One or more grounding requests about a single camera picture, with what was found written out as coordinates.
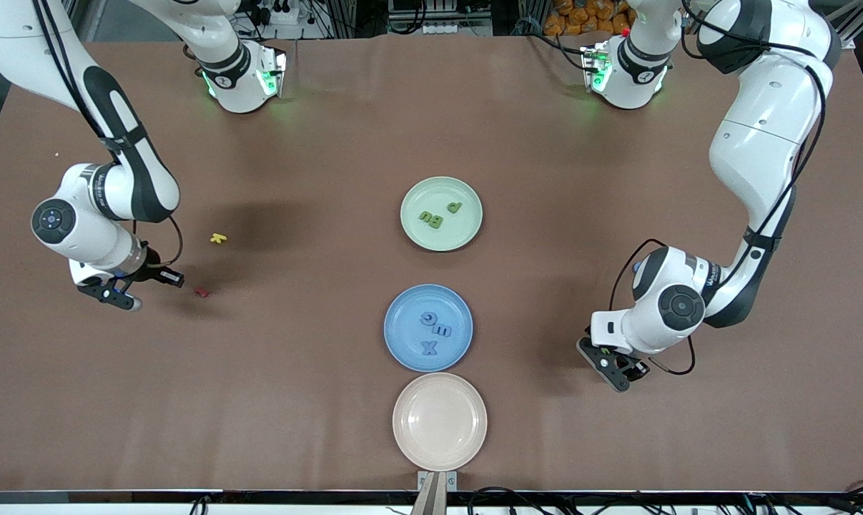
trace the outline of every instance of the green plate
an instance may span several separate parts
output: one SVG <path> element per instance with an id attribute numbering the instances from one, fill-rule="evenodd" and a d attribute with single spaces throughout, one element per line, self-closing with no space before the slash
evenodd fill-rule
<path id="1" fill-rule="evenodd" d="M 431 177 L 405 193 L 399 218 L 405 234 L 437 252 L 463 247 L 483 224 L 483 203 L 470 185 L 452 177 Z"/>

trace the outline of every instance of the plate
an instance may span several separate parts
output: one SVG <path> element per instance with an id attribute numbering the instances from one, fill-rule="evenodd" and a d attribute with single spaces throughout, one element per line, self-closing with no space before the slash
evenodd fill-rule
<path id="1" fill-rule="evenodd" d="M 473 314 L 456 291 L 420 284 L 393 300 L 383 319 L 386 348 L 406 368 L 440 372 L 463 358 L 473 341 Z"/>
<path id="2" fill-rule="evenodd" d="M 393 408 L 396 444 L 422 470 L 446 472 L 466 465 L 483 446 L 487 430 L 479 392 L 447 372 L 415 379 Z"/>
<path id="3" fill-rule="evenodd" d="M 445 252 L 470 243 L 479 232 L 483 203 L 466 182 L 431 177 L 405 193 L 399 219 L 419 247 Z"/>

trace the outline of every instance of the brown tabletop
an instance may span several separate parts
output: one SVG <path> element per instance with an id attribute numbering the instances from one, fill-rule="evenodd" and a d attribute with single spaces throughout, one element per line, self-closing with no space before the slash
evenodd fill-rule
<path id="1" fill-rule="evenodd" d="M 139 313 L 78 293 L 29 230 L 66 167 L 107 154 L 75 112 L 9 95 L 0 489 L 414 488 L 390 420 L 418 373 L 389 354 L 382 323 L 421 283 L 473 310 L 473 345 L 450 371 L 479 389 L 489 433 L 460 469 L 464 489 L 863 479 L 863 79 L 851 54 L 754 312 L 699 329 L 691 375 L 654 371 L 618 394 L 574 345 L 628 254 L 656 237 L 729 264 L 739 244 L 744 208 L 708 163 L 735 78 L 677 53 L 666 90 L 623 112 L 526 39 L 276 44 L 290 50 L 285 98 L 243 115 L 207 97 L 179 44 L 91 46 L 182 188 L 187 286 L 134 286 Z M 483 200 L 483 229 L 457 252 L 424 251 L 399 226 L 406 190 L 434 175 Z M 139 234 L 176 249 L 169 224 Z M 685 368 L 689 352 L 662 359 Z"/>

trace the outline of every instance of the green led light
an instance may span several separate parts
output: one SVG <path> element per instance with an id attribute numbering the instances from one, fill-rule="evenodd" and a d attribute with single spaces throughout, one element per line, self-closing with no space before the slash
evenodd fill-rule
<path id="1" fill-rule="evenodd" d="M 599 73 L 597 73 L 593 78 L 593 88 L 598 92 L 602 92 L 606 88 L 606 82 L 608 82 L 608 76 L 612 73 L 612 65 L 611 63 L 606 63 L 606 68 L 603 68 Z"/>
<path id="2" fill-rule="evenodd" d="M 215 90 L 212 88 L 212 83 L 209 82 L 209 77 L 206 77 L 205 73 L 203 73 L 202 79 L 205 81 L 205 84 L 209 86 L 209 95 L 211 95 L 212 98 L 215 98 Z"/>
<path id="3" fill-rule="evenodd" d="M 660 88 L 663 87 L 663 78 L 666 76 L 666 71 L 669 69 L 669 66 L 664 66 L 663 71 L 660 72 L 660 77 L 657 79 L 656 88 L 654 88 L 654 92 L 660 91 Z"/>
<path id="4" fill-rule="evenodd" d="M 268 72 L 260 72 L 257 75 L 257 78 L 260 79 L 262 91 L 265 92 L 265 94 L 275 93 L 275 78 L 272 75 Z"/>

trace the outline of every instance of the white robotic arm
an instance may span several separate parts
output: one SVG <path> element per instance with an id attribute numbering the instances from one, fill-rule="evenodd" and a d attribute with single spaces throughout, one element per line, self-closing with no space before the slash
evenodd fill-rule
<path id="1" fill-rule="evenodd" d="M 209 94 L 232 113 L 249 113 L 281 95 L 285 53 L 238 39 L 231 21 L 240 0 L 130 0 L 183 39 Z"/>
<path id="2" fill-rule="evenodd" d="M 182 36 L 203 69 L 209 93 L 226 110 L 252 111 L 280 92 L 285 56 L 240 42 L 225 17 L 238 0 L 134 3 Z M 132 283 L 153 278 L 182 286 L 182 274 L 118 224 L 170 218 L 179 203 L 177 182 L 120 85 L 85 52 L 59 0 L 0 2 L 0 73 L 81 112 L 113 157 L 105 165 L 70 167 L 31 219 L 36 237 L 69 258 L 78 289 L 102 303 L 137 310 L 141 301 L 127 293 Z M 124 286 L 118 287 L 118 280 Z"/>
<path id="3" fill-rule="evenodd" d="M 588 56 L 585 64 L 598 68 L 588 73 L 597 94 L 617 107 L 635 108 L 659 91 L 676 43 L 674 26 L 679 40 L 677 7 L 671 0 L 646 0 L 630 38 L 614 36 Z M 578 351 L 617 391 L 626 391 L 649 371 L 640 358 L 689 337 L 700 323 L 726 327 L 748 316 L 794 203 L 794 161 L 822 109 L 837 63 L 837 36 L 806 2 L 721 0 L 705 20 L 746 39 L 795 46 L 811 55 L 749 48 L 707 26 L 699 30 L 699 48 L 708 61 L 739 75 L 739 94 L 709 157 L 720 182 L 746 205 L 749 224 L 728 267 L 661 247 L 635 273 L 631 309 L 592 314 Z M 654 45 L 644 50 L 640 33 L 650 26 L 654 30 L 647 41 Z"/>

